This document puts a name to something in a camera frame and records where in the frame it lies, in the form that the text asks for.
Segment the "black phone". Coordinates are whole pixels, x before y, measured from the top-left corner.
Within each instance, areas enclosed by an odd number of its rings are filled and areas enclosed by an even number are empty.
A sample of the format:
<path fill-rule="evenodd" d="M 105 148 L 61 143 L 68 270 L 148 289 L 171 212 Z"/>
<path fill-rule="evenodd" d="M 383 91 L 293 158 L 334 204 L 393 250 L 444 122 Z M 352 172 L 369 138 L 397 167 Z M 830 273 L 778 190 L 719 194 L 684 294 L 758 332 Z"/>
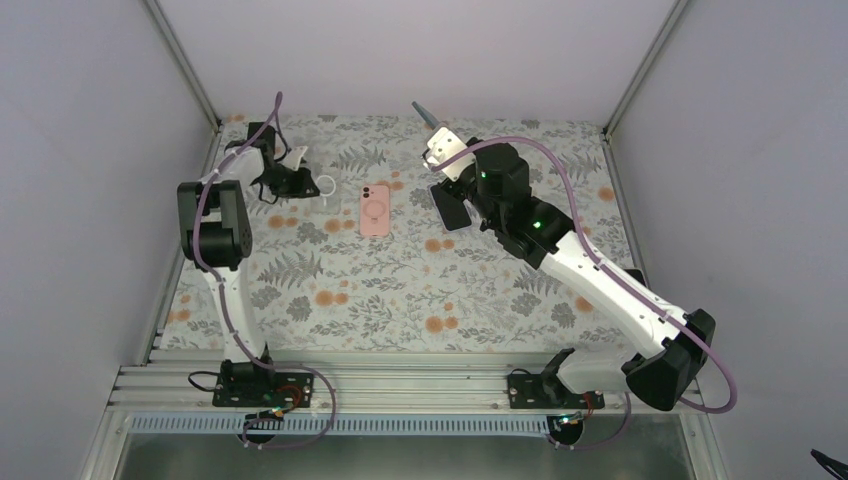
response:
<path fill-rule="evenodd" d="M 440 184 L 430 186 L 429 191 L 446 231 L 453 232 L 472 225 L 470 214 L 463 199 L 455 197 L 445 186 Z"/>
<path fill-rule="evenodd" d="M 424 121 L 425 125 L 429 129 L 436 129 L 440 124 L 440 121 L 436 118 L 434 114 L 432 114 L 429 110 L 427 110 L 423 105 L 421 105 L 417 101 L 412 101 L 411 106 L 415 110 L 415 112 L 421 117 Z"/>

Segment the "clear phone case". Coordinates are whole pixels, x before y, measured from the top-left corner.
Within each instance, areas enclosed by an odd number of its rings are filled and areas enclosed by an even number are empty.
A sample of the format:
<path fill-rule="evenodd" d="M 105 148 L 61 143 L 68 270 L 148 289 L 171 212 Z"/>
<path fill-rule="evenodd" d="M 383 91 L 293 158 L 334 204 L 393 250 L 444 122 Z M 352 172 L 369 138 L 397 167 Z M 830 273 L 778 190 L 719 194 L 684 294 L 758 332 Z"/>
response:
<path fill-rule="evenodd" d="M 337 215 L 341 211 L 342 171 L 331 164 L 309 163 L 319 195 L 310 199 L 310 210 L 316 215 Z"/>

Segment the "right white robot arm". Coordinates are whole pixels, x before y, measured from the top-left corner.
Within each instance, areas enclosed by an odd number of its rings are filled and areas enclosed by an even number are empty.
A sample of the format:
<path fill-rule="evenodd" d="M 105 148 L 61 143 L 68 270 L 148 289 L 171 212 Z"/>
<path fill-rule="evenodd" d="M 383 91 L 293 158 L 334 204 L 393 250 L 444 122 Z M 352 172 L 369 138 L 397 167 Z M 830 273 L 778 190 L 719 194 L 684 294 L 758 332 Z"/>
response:
<path fill-rule="evenodd" d="M 576 214 L 537 198 L 529 164 L 515 147 L 520 141 L 465 144 L 453 133 L 428 140 L 424 164 L 445 177 L 432 188 L 440 215 L 457 212 L 467 222 L 465 207 L 472 205 L 481 231 L 493 232 L 507 253 L 585 297 L 635 347 L 635 356 L 621 365 L 562 350 L 541 374 L 549 404 L 565 407 L 579 394 L 623 390 L 656 410 L 672 410 L 706 363 L 714 319 L 661 299 L 594 247 Z"/>

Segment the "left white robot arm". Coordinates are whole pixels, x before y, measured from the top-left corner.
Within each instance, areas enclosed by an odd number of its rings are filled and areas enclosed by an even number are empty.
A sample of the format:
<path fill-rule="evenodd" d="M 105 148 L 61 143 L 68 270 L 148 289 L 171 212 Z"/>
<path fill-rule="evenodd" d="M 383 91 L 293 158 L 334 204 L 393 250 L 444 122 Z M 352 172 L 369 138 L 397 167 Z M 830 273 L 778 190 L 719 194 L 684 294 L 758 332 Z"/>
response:
<path fill-rule="evenodd" d="M 213 389 L 222 401 L 263 405 L 284 388 L 250 302 L 253 232 L 245 194 L 255 187 L 271 203 L 319 196 L 303 165 L 305 153 L 291 147 L 279 128 L 252 122 L 246 139 L 229 143 L 217 167 L 177 188 L 181 248 L 207 281 L 225 335 Z"/>

